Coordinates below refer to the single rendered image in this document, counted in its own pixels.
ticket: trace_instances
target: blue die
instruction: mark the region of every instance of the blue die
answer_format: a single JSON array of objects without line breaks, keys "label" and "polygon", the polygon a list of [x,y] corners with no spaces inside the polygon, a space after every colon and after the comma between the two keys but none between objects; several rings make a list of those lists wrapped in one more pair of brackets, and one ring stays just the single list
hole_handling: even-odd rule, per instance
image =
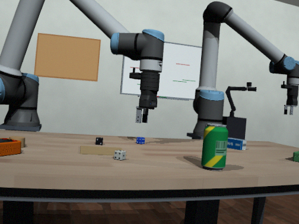
[{"label": "blue die", "polygon": [[138,143],[138,144],[144,144],[144,142],[145,142],[145,138],[144,137],[137,137],[136,143]]}]

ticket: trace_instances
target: can lid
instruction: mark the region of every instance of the can lid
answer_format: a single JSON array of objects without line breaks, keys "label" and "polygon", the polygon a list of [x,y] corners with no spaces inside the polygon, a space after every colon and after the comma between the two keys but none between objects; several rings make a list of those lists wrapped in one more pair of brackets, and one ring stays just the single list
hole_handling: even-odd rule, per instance
[{"label": "can lid", "polygon": [[226,127],[226,125],[220,123],[207,123],[206,126]]}]

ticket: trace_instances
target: wooden floor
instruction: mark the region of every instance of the wooden floor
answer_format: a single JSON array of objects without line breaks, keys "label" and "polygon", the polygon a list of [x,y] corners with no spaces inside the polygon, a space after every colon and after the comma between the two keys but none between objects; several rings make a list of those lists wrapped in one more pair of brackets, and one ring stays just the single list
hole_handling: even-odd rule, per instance
[{"label": "wooden floor", "polygon": [[[34,202],[34,224],[184,224],[185,201]],[[218,224],[250,224],[253,198],[220,200]],[[2,223],[3,201],[0,201]],[[267,197],[263,224],[299,224],[299,195]]]}]

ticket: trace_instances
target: robotic arm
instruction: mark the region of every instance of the robotic arm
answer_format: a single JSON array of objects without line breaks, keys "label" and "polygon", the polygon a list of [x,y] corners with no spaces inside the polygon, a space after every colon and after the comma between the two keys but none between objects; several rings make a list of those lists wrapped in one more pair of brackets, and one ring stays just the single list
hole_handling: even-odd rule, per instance
[{"label": "robotic arm", "polygon": [[[0,55],[0,104],[9,105],[0,129],[39,131],[42,126],[37,115],[39,78],[20,68],[44,1],[20,0]],[[70,1],[111,39],[113,54],[141,60],[143,85],[137,112],[143,108],[147,115],[149,108],[157,106],[152,94],[158,91],[162,71],[164,34],[157,30],[131,34],[95,0]]]},{"label": "robotic arm", "polygon": [[293,107],[298,105],[299,61],[294,60],[277,49],[248,25],[248,23],[236,15],[232,7],[221,2],[212,2],[203,13],[201,75],[199,87],[196,89],[195,100],[193,102],[193,108],[198,113],[198,122],[192,134],[194,138],[203,136],[203,130],[207,123],[222,123],[224,95],[222,92],[216,90],[221,23],[228,24],[233,30],[267,56],[271,60],[269,65],[271,73],[287,75],[287,84],[283,83],[281,85],[281,88],[288,90],[288,99],[284,113],[287,114],[287,108],[290,107],[290,114],[292,114]]}]

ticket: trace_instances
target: blue box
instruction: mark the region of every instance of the blue box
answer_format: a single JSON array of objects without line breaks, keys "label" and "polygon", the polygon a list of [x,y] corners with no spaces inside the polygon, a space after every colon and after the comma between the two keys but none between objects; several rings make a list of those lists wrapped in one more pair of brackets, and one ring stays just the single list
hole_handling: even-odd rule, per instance
[{"label": "blue box", "polygon": [[138,144],[144,144],[145,143],[145,138],[144,137],[137,137],[136,143],[138,143]]},{"label": "blue box", "polygon": [[236,150],[246,150],[246,140],[229,137],[227,140],[227,147]]}]

